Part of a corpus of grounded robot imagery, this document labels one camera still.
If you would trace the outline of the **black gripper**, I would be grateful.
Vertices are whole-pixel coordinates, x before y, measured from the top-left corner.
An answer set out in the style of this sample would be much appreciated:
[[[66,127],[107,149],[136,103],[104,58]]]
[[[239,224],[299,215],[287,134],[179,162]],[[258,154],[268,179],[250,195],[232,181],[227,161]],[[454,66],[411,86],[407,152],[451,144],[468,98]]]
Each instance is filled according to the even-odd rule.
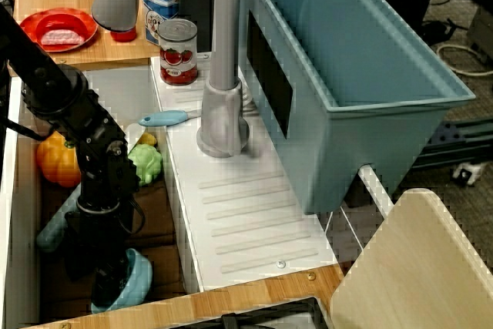
[[[71,281],[92,276],[94,305],[112,305],[129,275],[126,239],[130,234],[128,207],[108,214],[72,211],[65,215],[65,270]]]

